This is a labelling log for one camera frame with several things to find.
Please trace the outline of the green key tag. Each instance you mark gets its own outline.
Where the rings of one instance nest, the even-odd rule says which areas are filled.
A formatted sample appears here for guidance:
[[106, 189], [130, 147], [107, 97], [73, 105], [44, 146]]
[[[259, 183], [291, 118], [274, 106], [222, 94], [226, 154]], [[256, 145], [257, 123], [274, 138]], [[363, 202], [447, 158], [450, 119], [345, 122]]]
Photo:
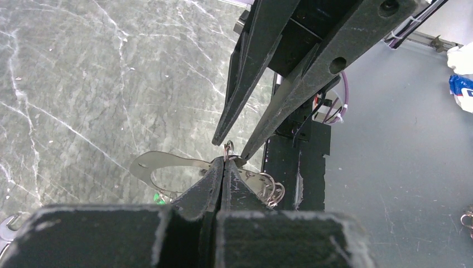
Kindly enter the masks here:
[[155, 193], [153, 196], [153, 201], [158, 205], [164, 205], [167, 203], [166, 196], [163, 193]]

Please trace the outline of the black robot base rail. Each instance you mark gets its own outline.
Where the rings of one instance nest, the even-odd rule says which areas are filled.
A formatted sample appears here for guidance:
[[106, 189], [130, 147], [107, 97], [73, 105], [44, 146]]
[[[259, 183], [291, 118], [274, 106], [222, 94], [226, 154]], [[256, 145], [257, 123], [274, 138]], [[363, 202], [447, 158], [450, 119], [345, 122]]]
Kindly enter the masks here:
[[276, 210], [325, 209], [326, 157], [330, 154], [331, 127], [310, 118], [323, 92], [340, 81], [337, 76], [291, 113], [266, 141], [261, 171], [285, 188], [275, 197]]

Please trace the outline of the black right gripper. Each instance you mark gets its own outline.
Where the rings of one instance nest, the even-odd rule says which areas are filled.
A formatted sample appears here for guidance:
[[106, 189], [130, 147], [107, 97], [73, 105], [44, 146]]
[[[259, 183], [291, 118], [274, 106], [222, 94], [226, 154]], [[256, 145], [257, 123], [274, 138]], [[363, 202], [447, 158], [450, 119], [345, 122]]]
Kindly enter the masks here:
[[288, 77], [242, 150], [248, 161], [292, 112], [416, 7], [415, 1], [254, 1], [230, 57], [227, 96], [212, 144], [224, 142], [268, 66]]

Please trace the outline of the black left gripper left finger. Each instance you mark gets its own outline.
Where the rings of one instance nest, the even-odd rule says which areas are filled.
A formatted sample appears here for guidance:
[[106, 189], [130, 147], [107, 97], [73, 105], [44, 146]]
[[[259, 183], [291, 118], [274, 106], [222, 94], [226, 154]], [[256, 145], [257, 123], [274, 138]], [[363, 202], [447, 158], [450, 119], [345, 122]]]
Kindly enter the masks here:
[[222, 157], [177, 200], [40, 208], [1, 256], [2, 267], [213, 267]]

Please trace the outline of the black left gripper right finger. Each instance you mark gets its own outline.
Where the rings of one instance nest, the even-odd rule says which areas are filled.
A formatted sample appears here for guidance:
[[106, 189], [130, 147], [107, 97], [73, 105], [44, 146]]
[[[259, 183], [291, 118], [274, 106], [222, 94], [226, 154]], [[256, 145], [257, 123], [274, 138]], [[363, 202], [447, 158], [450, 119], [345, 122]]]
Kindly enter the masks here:
[[376, 267], [368, 236], [353, 217], [336, 212], [251, 209], [234, 189], [239, 171], [224, 164], [216, 216], [216, 267]]

